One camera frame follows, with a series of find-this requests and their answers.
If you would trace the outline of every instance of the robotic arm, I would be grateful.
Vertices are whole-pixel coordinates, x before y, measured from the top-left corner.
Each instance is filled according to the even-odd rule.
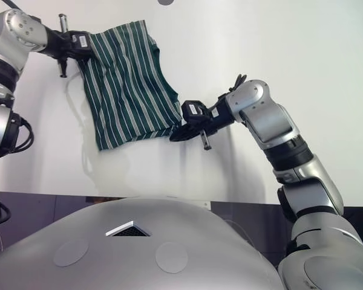
[[[53,31],[40,20],[18,9],[0,13],[0,157],[31,146],[31,126],[12,111],[14,91],[29,52],[57,59],[65,77],[66,59],[92,54],[88,34]],[[204,148],[211,148],[208,136],[237,121],[244,124],[273,166],[282,183],[278,196],[286,217],[294,222],[287,257],[279,273],[287,289],[363,289],[363,244],[354,228],[341,217],[343,201],[319,159],[308,148],[286,110],[270,97],[269,87],[260,80],[244,82],[240,76],[233,88],[213,107],[199,101],[182,106],[186,124],[171,141],[200,135]],[[19,127],[30,136],[16,145]],[[0,223],[8,219],[0,203]]]
[[[16,82],[28,54],[35,51],[57,59],[60,76],[66,77],[68,57],[85,59],[93,53],[88,33],[68,31],[66,16],[60,14],[59,17],[62,32],[49,29],[40,19],[17,8],[0,13],[0,157],[27,150],[33,143],[30,124],[12,111]],[[21,126],[28,129],[29,136],[17,146]],[[9,216],[10,211],[0,203],[0,224]]]
[[[273,166],[283,186],[278,197],[294,222],[287,257],[279,274],[287,289],[363,289],[363,243],[345,220],[343,201],[320,160],[308,148],[286,110],[275,103],[268,85],[238,76],[230,92],[207,108],[199,101],[182,106],[186,124],[171,141],[208,136],[237,121],[244,124]]]

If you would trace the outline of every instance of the striped cloth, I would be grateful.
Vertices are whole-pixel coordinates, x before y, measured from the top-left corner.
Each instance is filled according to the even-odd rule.
[[[78,64],[99,150],[170,135],[182,119],[180,104],[145,21],[91,34],[90,42],[94,57]]]

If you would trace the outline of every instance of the white stripe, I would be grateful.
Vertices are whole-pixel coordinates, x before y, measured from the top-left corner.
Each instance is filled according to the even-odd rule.
[[[105,45],[107,46],[107,50],[108,50],[108,52],[109,52],[109,55],[110,55],[110,56],[111,56],[111,58],[113,59],[113,63],[112,63],[112,65],[115,65],[115,64],[116,64],[116,56],[114,55],[113,50],[112,50],[112,49],[111,49],[111,47],[109,46],[108,40],[107,40],[107,39],[106,39],[106,37],[105,37],[105,33],[100,33],[99,35],[101,36],[101,38],[102,38],[102,40],[103,40],[103,44],[105,44]],[[114,92],[117,92],[117,91],[118,91],[118,89],[117,89],[116,83],[114,82],[114,77],[113,77],[113,76],[111,76],[111,79],[112,79],[113,86],[114,86]],[[109,84],[109,82],[107,81],[106,77],[104,78],[104,81],[106,81],[106,82],[107,82],[107,84],[110,86],[110,84]],[[120,110],[118,110],[118,109],[117,109],[117,106],[116,106],[116,103],[115,103],[115,101],[114,101],[113,95],[110,95],[109,97],[110,97],[110,101],[111,101],[111,104],[112,104],[112,109],[113,109],[114,115],[116,116],[116,123],[117,123],[117,127],[118,127],[118,130],[120,131],[119,133],[120,133],[120,135],[121,135],[121,137],[122,137],[123,142],[125,143],[125,142],[127,142],[128,140],[127,140],[127,138],[126,138],[126,136],[125,136],[125,133],[124,133],[124,131],[123,131],[122,127],[121,127],[121,124],[120,124],[120,119],[121,119],[121,117],[120,117],[119,112],[121,112],[121,114],[122,114],[122,119],[123,119],[123,120],[124,120],[124,122],[125,122],[125,125],[126,125],[126,128],[127,128],[127,130],[128,130],[128,133],[129,133],[129,135],[130,135],[130,138],[132,138],[132,135],[131,135],[131,133],[130,133],[130,131],[129,131],[129,126],[128,126],[128,124],[127,124],[126,120],[125,120],[125,117],[124,117],[124,115],[123,115],[122,110],[121,110],[121,109],[120,109]]]
[[[137,50],[136,50],[136,46],[135,46],[134,38],[133,38],[133,32],[132,32],[132,29],[131,29],[130,25],[127,25],[127,29],[128,29],[128,33],[129,33],[130,43],[131,43],[132,50],[133,50],[133,55],[134,55],[134,58],[135,58],[136,63],[137,63],[137,67],[138,67],[138,69],[139,69],[139,70],[143,71],[143,70],[142,70],[142,67],[141,67],[141,64],[140,64],[139,56],[138,56],[138,54],[137,54]],[[146,57],[147,57],[147,58],[151,58],[151,57],[152,57],[152,55],[146,55],[146,56],[145,56],[145,55],[143,55],[143,61],[144,61],[144,59],[145,59]],[[149,100],[150,100],[150,102],[151,102],[151,104],[152,104],[152,107],[155,109],[155,111],[156,111],[156,113],[157,113],[158,118],[159,118],[159,119],[160,119],[160,121],[163,123],[163,126],[164,126],[164,127],[168,127],[169,125],[168,125],[168,124],[167,124],[167,122],[165,121],[165,119],[164,119],[164,117],[163,117],[163,114],[160,112],[160,109],[159,109],[159,107],[157,106],[157,103],[156,103],[156,101],[154,100],[154,98],[153,98],[153,96],[152,96],[152,92],[151,92],[151,90],[148,88],[148,86],[146,85],[146,82],[145,82],[145,80],[144,80],[144,78],[143,78],[142,74],[139,74],[139,77],[140,77],[140,80],[141,80],[141,82],[142,82],[142,84],[143,84],[143,86],[144,86],[145,90],[146,90],[146,93],[147,93],[147,95],[148,95],[148,97],[149,97]]]
[[[116,56],[113,54],[113,52],[112,52],[112,58],[114,59],[114,66],[116,66],[116,64],[117,64],[117,59],[116,59]],[[119,72],[119,70],[117,69],[117,68],[115,68],[115,70],[114,70],[114,72],[115,72],[115,74],[116,74],[116,77],[117,77],[117,80],[118,80],[118,82],[119,82],[119,85],[120,85],[120,87],[121,87],[121,93],[122,93],[122,95],[121,95],[121,99],[122,99],[122,101],[123,101],[123,103],[124,103],[124,105],[127,107],[127,108],[125,108],[126,109],[126,112],[128,113],[128,115],[129,115],[129,117],[130,117],[130,122],[131,122],[131,124],[132,124],[132,126],[133,126],[133,129],[134,129],[134,132],[135,132],[135,134],[136,135],[141,135],[142,133],[141,133],[141,131],[140,131],[140,128],[138,127],[138,125],[137,125],[137,123],[136,123],[136,119],[134,118],[134,115],[133,115],[133,113],[132,113],[132,109],[131,109],[131,107],[130,107],[130,105],[129,105],[129,101],[128,101],[128,99],[127,99],[127,97],[126,97],[126,95],[125,95],[125,93],[124,93],[124,91],[123,91],[123,80],[122,80],[122,78],[121,78],[121,75],[120,75],[120,72]],[[138,111],[138,109],[137,109],[137,107],[136,107],[136,104],[133,102],[133,106],[134,106],[134,109],[136,110],[136,112],[137,112],[137,115],[139,116],[140,114],[139,114],[139,111]],[[131,135],[131,132],[130,132],[130,128],[129,128],[129,126],[128,126],[128,124],[127,124],[127,122],[126,122],[126,120],[125,120],[125,124],[126,124],[126,126],[127,126],[127,128],[128,128],[128,130],[129,130],[129,134]]]
[[[98,40],[98,36],[99,36],[99,34],[94,34],[94,37],[96,38],[97,42],[99,43],[99,48],[102,50],[103,55],[104,55],[104,56],[105,56],[105,58],[107,59],[106,54],[105,54],[105,51],[103,50],[102,45],[101,45],[100,41]],[[105,73],[106,73],[106,68],[105,68],[104,64],[102,63],[101,58],[99,58],[99,63],[101,64],[102,75],[104,76],[104,75],[105,75]],[[104,81],[104,84],[105,84],[106,90],[107,90],[107,92],[108,92],[108,98],[109,98],[110,100],[112,100],[112,99],[113,99],[113,93],[112,93],[112,91],[111,91],[110,84],[109,84],[109,82],[107,81],[107,79],[106,79],[105,77],[104,77],[102,80]],[[108,116],[109,116],[109,121],[110,121],[110,127],[111,127],[112,119],[111,119],[110,109],[109,109],[109,106],[108,106],[108,104],[106,103],[106,101],[105,101],[105,107],[106,107],[106,110],[108,111]],[[116,115],[114,115],[114,113],[115,113],[114,108],[112,108],[112,110],[113,110],[113,119],[114,119],[114,121],[116,121],[116,120],[117,120],[117,116],[116,116]],[[119,135],[121,136],[122,141],[123,141],[123,142],[126,142],[125,134],[123,134],[123,130],[122,130],[122,128],[121,128],[120,123],[119,123],[119,122],[116,122],[116,125],[117,125],[117,128],[118,128],[118,130],[119,130],[119,132],[118,132],[118,133],[119,133]],[[113,134],[113,138],[114,138],[114,140],[116,141],[116,144],[119,144],[119,142],[118,142],[118,140],[117,140],[117,137],[116,137],[116,135],[114,134],[114,130],[113,130],[113,128],[112,128],[112,127],[111,127],[111,132],[112,132],[112,134]]]
[[[146,28],[145,28],[145,25],[144,25],[144,21],[139,21],[139,23],[140,23],[140,27],[141,27],[141,29],[142,29],[142,31],[144,31],[145,33],[147,33],[146,32]],[[148,43],[147,42],[145,42],[145,48],[146,48],[146,52],[149,54],[149,55],[151,55],[150,53],[150,49],[149,49],[149,46],[148,46]],[[165,100],[166,100],[166,102],[167,102],[167,104],[168,104],[168,106],[169,106],[169,108],[171,108],[171,110],[172,110],[172,112],[173,112],[173,114],[175,115],[175,117],[178,117],[178,119],[179,120],[181,120],[181,116],[180,116],[180,114],[178,113],[178,112],[176,112],[176,110],[175,110],[175,108],[173,107],[173,105],[172,105],[172,103],[171,103],[171,100],[170,100],[170,98],[168,97],[168,95],[167,95],[167,93],[166,93],[166,90],[164,89],[164,87],[163,87],[163,84],[161,83],[161,81],[159,80],[159,77],[158,77],[158,75],[157,75],[157,70],[155,69],[155,65],[154,65],[154,63],[153,63],[153,59],[152,59],[152,57],[150,57],[149,58],[149,65],[151,66],[151,69],[152,69],[152,71],[154,71],[155,73],[154,73],[154,76],[155,76],[155,78],[156,78],[156,81],[157,81],[157,84],[159,85],[159,87],[162,89],[162,92],[164,92],[164,97],[165,97]]]
[[[129,35],[131,36],[131,39],[133,39],[133,34],[132,34],[132,29],[131,29],[131,27],[128,27],[128,33],[129,33]],[[145,44],[147,44],[147,39],[143,39],[143,42],[145,43]],[[133,52],[134,52],[134,57],[136,58],[136,62],[137,62],[137,65],[139,66],[139,69],[141,70],[141,71],[143,71],[143,69],[142,69],[142,67],[141,67],[141,64],[140,64],[140,62],[139,62],[139,57],[138,57],[138,55],[137,55],[137,51],[136,51],[136,49],[133,49]],[[141,51],[141,53],[142,53],[142,57],[143,57],[143,60],[145,59],[145,58],[147,58],[148,60],[150,60],[150,59],[152,59],[152,54],[147,54],[147,55],[145,55],[144,53],[143,53],[143,51]],[[150,99],[150,101],[151,101],[151,104],[152,104],[152,106],[153,106],[153,108],[156,110],[156,113],[157,113],[157,115],[158,115],[158,117],[159,117],[159,119],[160,119],[160,121],[163,123],[163,127],[165,127],[165,128],[167,128],[168,126],[169,126],[169,124],[167,124],[167,122],[166,122],[166,120],[164,119],[164,116],[163,116],[163,114],[160,112],[160,109],[159,109],[159,106],[158,106],[158,102],[156,102],[155,101],[155,99],[154,99],[154,97],[153,97],[153,95],[152,95],[152,92],[151,92],[151,90],[148,88],[148,86],[146,85],[146,82],[145,82],[145,80],[143,79],[143,77],[142,77],[142,75],[140,75],[140,78],[141,78],[141,81],[142,81],[142,83],[143,83],[143,85],[145,86],[145,89],[146,89],[146,91],[147,91],[147,93],[148,93],[148,95],[149,95],[149,99]],[[152,86],[152,88],[153,88],[153,91],[158,95],[158,92],[157,92],[157,90],[155,89],[155,87],[153,87],[153,85],[151,84],[151,86]]]
[[[90,71],[91,81],[93,83],[94,89],[97,91],[97,96],[98,96],[98,99],[99,99],[99,104],[100,104],[99,115],[100,115],[100,120],[101,120],[102,127],[104,128],[103,134],[105,136],[105,141],[106,141],[106,144],[108,145],[109,148],[113,148],[112,144],[111,144],[111,141],[109,139],[109,136],[108,136],[108,132],[105,130],[106,121],[105,121],[105,116],[102,114],[102,112],[103,112],[102,111],[102,102],[101,102],[101,99],[100,99],[101,94],[100,94],[100,92],[98,90],[96,78],[94,76],[92,61],[90,60],[88,63],[89,63],[89,71]]]
[[[125,48],[125,44],[124,44],[124,41],[122,40],[122,37],[121,37],[121,35],[120,35],[120,33],[118,32],[118,30],[116,29],[116,28],[113,28],[113,31],[115,32],[115,34],[116,34],[116,37],[118,38],[118,41],[119,41],[119,44],[121,45],[121,47],[122,47],[122,50],[124,51],[124,52],[126,52],[126,54],[129,56],[129,51]],[[130,68],[130,64],[129,64],[129,62],[127,61],[127,68],[128,68],[128,74],[129,74],[129,78],[130,78],[130,80],[131,80],[131,82],[133,82],[133,77],[132,77],[132,70],[131,70],[131,68]],[[135,88],[135,86],[133,85],[133,83],[131,84],[132,85],[132,89],[133,89],[133,91],[134,91],[134,93],[135,93],[135,95],[139,95],[138,93],[137,93],[137,91],[136,91],[136,88]],[[148,123],[148,125],[149,125],[149,128],[152,130],[152,131],[154,131],[155,130],[155,127],[153,126],[153,123],[152,123],[152,120],[151,120],[151,118],[149,117],[149,114],[148,114],[148,111],[147,111],[147,109],[146,109],[146,106],[143,104],[143,100],[142,99],[145,99],[144,97],[143,97],[143,95],[142,95],[142,92],[140,91],[140,93],[141,93],[141,98],[136,98],[138,101],[139,101],[139,103],[140,103],[140,107],[142,108],[142,110],[143,110],[143,112],[144,112],[144,116],[145,116],[145,119],[146,119],[146,122]]]
[[[82,70],[80,69],[79,70],[80,71],[80,74],[82,75],[82,78],[83,78],[83,81],[85,82],[85,84],[84,84],[84,86],[86,86],[87,88],[89,88],[90,87],[90,84],[89,84],[89,81],[88,81],[88,79],[87,79],[87,77],[85,76],[85,74],[83,74],[82,73]],[[93,94],[91,93],[91,90],[90,90],[90,88],[88,89],[88,91],[89,91],[89,93],[90,93],[90,97],[89,97],[89,99],[88,99],[88,102],[91,102],[92,104],[93,104],[93,108],[94,108],[94,110],[96,110],[96,103],[95,103],[95,101],[94,101],[94,96],[93,96]],[[101,133],[99,132],[99,128],[98,128],[98,126],[97,126],[97,122],[98,122],[98,119],[97,120],[93,120],[94,121],[94,127],[96,128],[96,133],[97,133],[97,135],[98,135],[98,138],[101,140]]]

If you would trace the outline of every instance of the fabric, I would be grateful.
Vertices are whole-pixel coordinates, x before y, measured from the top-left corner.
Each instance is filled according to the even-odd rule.
[[[99,150],[170,135],[182,119],[180,104],[145,21],[91,34],[90,42],[95,56],[78,64]]]

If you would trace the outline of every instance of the black cable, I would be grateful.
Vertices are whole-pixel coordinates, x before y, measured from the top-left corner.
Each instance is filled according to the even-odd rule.
[[[1,217],[1,210],[4,210],[6,215],[3,218],[0,218],[0,224],[2,224],[3,222],[6,222],[7,220],[9,220],[12,217],[12,213],[11,213],[10,209],[8,207],[6,207],[4,204],[2,204],[0,201],[0,217]]]
[[[17,146],[11,153],[19,153],[19,152],[25,151],[28,148],[30,148],[32,146],[32,144],[34,143],[34,133],[32,132],[32,127],[29,124],[29,122],[27,122],[26,119],[21,118],[21,124],[22,124],[22,126],[27,128],[28,133],[29,133],[28,137],[22,144]]]
[[[12,9],[19,9],[19,6],[17,6],[15,3],[13,3],[11,0],[1,0],[2,2],[6,3],[10,8]]]

